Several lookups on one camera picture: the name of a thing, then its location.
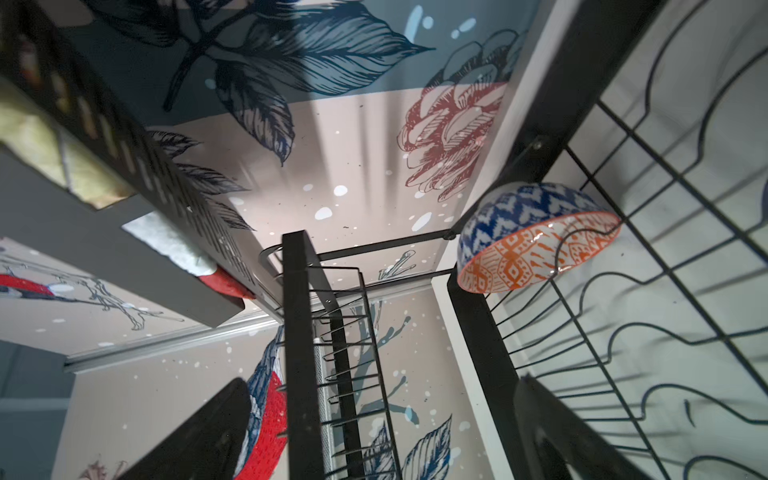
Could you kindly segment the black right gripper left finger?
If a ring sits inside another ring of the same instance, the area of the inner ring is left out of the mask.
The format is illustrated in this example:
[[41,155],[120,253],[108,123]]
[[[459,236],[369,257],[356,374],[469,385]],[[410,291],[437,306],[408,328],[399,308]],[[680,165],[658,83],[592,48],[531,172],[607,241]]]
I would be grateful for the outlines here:
[[231,479],[245,440],[251,411],[246,382],[231,380],[123,479]]

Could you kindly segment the orange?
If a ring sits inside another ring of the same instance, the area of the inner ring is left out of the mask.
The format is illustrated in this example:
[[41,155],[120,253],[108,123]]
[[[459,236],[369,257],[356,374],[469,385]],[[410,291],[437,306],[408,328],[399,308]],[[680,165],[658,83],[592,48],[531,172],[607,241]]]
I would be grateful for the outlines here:
[[621,220],[558,183],[513,182],[487,193],[458,235],[457,284],[503,293],[544,282],[607,248]]

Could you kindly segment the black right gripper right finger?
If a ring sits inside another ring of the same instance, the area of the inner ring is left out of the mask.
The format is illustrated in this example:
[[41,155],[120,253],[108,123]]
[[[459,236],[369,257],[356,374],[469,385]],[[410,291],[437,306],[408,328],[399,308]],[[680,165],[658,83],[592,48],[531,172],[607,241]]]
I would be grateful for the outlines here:
[[531,478],[648,477],[532,376],[519,380],[514,407]]

